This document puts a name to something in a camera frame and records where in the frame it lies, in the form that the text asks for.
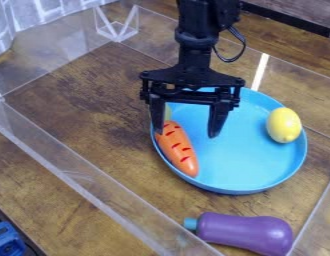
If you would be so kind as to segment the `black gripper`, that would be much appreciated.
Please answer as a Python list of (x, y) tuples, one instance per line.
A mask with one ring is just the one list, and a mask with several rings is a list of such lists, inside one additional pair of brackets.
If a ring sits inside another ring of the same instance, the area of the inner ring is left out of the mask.
[(142, 71), (139, 99), (149, 105), (151, 126), (162, 133), (165, 103), (177, 102), (209, 105), (208, 137), (218, 136), (228, 113), (240, 103), (240, 89), (245, 85), (241, 78), (216, 72), (210, 67), (210, 54), (225, 62), (234, 62), (242, 55), (246, 42), (234, 28), (228, 31), (241, 42), (240, 52), (225, 58), (216, 50), (218, 35), (196, 37), (180, 30), (174, 31), (178, 47), (177, 64), (165, 69)]

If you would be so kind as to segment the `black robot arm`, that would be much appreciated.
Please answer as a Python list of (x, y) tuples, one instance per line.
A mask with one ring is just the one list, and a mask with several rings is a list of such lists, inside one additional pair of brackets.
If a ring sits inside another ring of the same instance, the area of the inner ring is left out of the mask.
[(153, 130), (163, 129), (168, 102), (200, 104), (209, 107), (208, 136), (216, 137), (228, 112), (238, 106), (241, 78), (221, 74), (209, 68), (210, 57), (217, 54), (218, 33), (229, 31), (242, 35), (233, 27), (240, 19), (240, 0), (176, 0), (178, 25), (174, 40), (180, 44), (178, 62), (166, 69), (139, 74), (139, 99), (149, 105)]

